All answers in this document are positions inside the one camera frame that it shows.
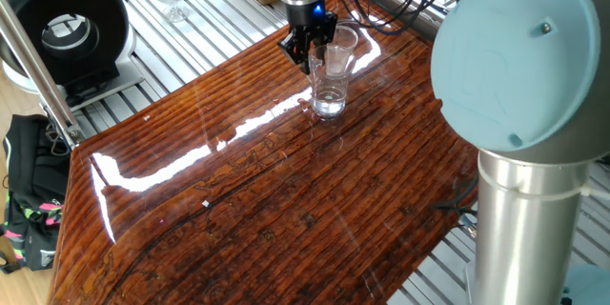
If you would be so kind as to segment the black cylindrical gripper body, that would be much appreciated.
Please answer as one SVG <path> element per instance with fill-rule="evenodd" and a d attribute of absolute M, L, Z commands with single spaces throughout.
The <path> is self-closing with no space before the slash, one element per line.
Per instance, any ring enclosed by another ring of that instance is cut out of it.
<path fill-rule="evenodd" d="M 287 4 L 286 11 L 290 28 L 319 26 L 326 18 L 324 2 L 313 2 L 306 5 Z"/>

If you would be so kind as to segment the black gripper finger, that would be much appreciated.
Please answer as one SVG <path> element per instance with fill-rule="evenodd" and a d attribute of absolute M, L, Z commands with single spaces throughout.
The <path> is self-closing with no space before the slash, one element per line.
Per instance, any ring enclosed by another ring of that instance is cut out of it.
<path fill-rule="evenodd" d="M 309 28 L 291 28 L 289 34 L 281 39 L 277 46 L 285 56 L 301 71 L 309 75 L 309 49 L 311 45 L 311 30 Z"/>
<path fill-rule="evenodd" d="M 332 11 L 326 11 L 314 15 L 314 23 L 311 26 L 312 42 L 316 47 L 333 41 L 336 29 L 337 15 Z"/>

